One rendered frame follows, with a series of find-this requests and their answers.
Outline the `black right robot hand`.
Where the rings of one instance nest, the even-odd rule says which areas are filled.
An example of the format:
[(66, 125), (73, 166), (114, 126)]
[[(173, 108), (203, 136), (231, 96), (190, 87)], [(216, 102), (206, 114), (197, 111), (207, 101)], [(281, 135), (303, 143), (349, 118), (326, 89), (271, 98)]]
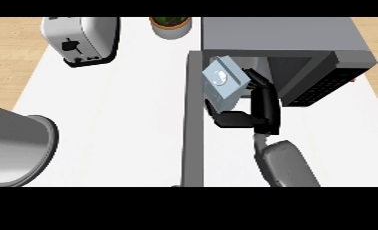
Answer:
[(221, 128), (253, 128), (259, 134), (278, 135), (281, 128), (281, 107), (275, 85), (253, 68), (244, 69), (252, 81), (247, 88), (252, 90), (252, 113), (244, 111), (224, 111), (219, 113), (206, 100), (209, 115)]

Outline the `white potted plant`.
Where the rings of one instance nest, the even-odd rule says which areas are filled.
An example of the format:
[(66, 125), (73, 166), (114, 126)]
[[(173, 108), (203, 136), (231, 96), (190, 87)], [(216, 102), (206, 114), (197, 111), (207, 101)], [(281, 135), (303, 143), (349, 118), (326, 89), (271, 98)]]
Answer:
[(191, 17), (151, 17), (150, 20), (156, 34), (168, 40), (182, 38), (193, 29)]

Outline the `pale blue milk carton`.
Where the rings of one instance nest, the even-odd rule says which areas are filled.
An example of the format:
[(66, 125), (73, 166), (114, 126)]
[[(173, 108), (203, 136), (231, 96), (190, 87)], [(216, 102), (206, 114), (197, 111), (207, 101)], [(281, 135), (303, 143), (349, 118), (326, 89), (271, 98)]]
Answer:
[(203, 87), (216, 111), (231, 111), (252, 79), (230, 56), (216, 56), (203, 71)]

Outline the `grey microwave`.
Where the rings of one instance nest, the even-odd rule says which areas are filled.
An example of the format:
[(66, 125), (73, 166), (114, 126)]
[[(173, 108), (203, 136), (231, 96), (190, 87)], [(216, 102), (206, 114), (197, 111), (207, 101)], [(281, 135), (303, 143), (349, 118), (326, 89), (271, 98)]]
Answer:
[(205, 17), (205, 56), (228, 55), (249, 68), (256, 58), (286, 107), (308, 107), (376, 65), (348, 17)]

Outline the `grey microwave door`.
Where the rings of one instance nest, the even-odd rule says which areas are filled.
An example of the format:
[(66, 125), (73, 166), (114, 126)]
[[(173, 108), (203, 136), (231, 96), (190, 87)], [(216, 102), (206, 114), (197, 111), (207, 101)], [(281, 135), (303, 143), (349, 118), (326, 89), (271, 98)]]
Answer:
[(205, 97), (202, 51), (191, 51), (188, 54), (181, 186), (205, 186)]

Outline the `silver toaster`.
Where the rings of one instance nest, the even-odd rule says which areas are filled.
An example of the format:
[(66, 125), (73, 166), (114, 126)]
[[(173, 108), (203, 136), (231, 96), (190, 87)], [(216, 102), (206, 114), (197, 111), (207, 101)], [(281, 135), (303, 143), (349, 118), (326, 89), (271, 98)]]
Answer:
[(106, 64), (116, 59), (120, 17), (45, 17), (41, 30), (72, 67)]

